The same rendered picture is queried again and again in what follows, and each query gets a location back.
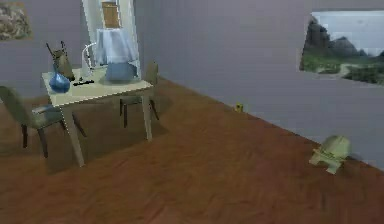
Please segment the white square table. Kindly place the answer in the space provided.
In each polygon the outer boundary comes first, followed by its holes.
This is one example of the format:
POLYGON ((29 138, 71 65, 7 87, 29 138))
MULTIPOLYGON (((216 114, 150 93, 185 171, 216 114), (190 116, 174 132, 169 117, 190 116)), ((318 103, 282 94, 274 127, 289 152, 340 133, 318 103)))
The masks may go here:
POLYGON ((153 85, 140 79, 129 81, 127 83, 111 83, 105 79, 105 74, 105 68, 98 68, 92 72, 91 79, 93 80, 93 83, 80 85, 79 87, 71 86, 66 93, 56 93, 50 87, 49 81, 54 75, 53 72, 42 74, 42 79, 52 105, 61 110, 75 158, 80 167, 83 167, 85 162, 72 112, 76 107, 79 107, 82 104, 90 104, 100 100, 129 96, 137 93, 142 98, 146 138, 148 141, 152 140, 149 96, 153 90, 153 85))

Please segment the pale green toy chair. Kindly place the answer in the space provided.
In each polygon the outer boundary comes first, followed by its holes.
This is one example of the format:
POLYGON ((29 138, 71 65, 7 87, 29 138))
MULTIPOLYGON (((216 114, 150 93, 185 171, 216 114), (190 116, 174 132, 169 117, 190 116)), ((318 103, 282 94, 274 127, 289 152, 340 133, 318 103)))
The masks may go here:
POLYGON ((328 168, 326 171, 333 175, 347 160, 351 152, 351 142, 342 135, 332 135, 318 147, 313 149, 313 155, 309 159, 312 165, 318 165, 324 162, 328 168))

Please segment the brown wooden cabinet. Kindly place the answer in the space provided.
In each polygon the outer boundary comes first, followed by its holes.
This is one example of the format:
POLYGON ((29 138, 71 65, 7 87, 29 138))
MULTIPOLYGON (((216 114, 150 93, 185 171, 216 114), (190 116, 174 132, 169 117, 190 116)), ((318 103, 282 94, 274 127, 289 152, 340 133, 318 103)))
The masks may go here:
POLYGON ((119 28, 119 8, 116 2, 103 1, 102 10, 106 28, 119 28))

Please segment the brown bag with dark sticks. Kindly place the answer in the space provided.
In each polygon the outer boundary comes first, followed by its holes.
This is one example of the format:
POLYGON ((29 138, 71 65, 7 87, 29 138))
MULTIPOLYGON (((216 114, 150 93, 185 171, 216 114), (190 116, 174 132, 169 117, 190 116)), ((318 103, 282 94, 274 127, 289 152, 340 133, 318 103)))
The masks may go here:
POLYGON ((72 66, 68 59, 68 53, 65 43, 61 41, 61 48, 57 50, 52 50, 49 44, 46 44, 46 47, 50 55, 52 56, 54 71, 63 75, 69 81, 74 81, 75 75, 72 71, 72 66))

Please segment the blue glass vase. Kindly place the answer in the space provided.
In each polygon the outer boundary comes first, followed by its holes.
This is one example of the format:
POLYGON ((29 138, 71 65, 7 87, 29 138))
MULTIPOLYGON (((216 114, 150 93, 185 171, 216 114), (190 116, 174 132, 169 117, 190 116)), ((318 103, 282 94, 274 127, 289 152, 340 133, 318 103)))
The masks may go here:
POLYGON ((56 93, 66 93, 70 89, 70 81, 62 75, 56 65, 53 66, 53 74, 49 81, 49 86, 56 93))

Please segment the landscape framed picture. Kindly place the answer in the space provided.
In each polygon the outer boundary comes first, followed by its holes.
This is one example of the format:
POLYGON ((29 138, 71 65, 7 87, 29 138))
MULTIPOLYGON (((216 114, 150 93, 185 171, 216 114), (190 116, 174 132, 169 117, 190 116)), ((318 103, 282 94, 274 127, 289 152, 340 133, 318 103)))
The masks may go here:
POLYGON ((384 10, 312 11, 299 70, 384 86, 384 10))

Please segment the brown textured framed picture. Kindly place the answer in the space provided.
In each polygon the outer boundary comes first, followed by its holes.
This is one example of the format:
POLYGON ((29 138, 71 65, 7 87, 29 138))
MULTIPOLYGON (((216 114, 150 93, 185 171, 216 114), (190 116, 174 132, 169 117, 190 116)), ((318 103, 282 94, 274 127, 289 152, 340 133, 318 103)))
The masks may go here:
POLYGON ((32 38, 32 29, 22 2, 0 1, 0 41, 32 38))

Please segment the white framed doorway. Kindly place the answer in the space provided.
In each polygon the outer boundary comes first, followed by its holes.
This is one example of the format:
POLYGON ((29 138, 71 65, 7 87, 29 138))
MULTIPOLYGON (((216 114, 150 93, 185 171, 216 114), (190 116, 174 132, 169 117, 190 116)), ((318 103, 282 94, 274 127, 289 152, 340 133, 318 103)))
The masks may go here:
POLYGON ((119 19, 120 19, 119 28, 124 29, 128 33, 130 39, 133 42, 134 49, 138 54, 138 60, 133 62, 133 65, 137 66, 136 77, 139 77, 140 76, 140 59, 139 59, 139 52, 138 52, 135 16, 134 16, 134 10, 133 10, 133 0, 82 0, 86 25, 89 33, 89 40, 90 40, 90 43, 95 43, 95 45, 89 49, 94 70, 101 67, 105 67, 107 70, 106 65, 100 65, 99 63, 96 62, 97 30, 108 29, 105 27, 105 23, 104 23, 103 10, 102 10, 103 1, 116 2, 118 5, 119 19))

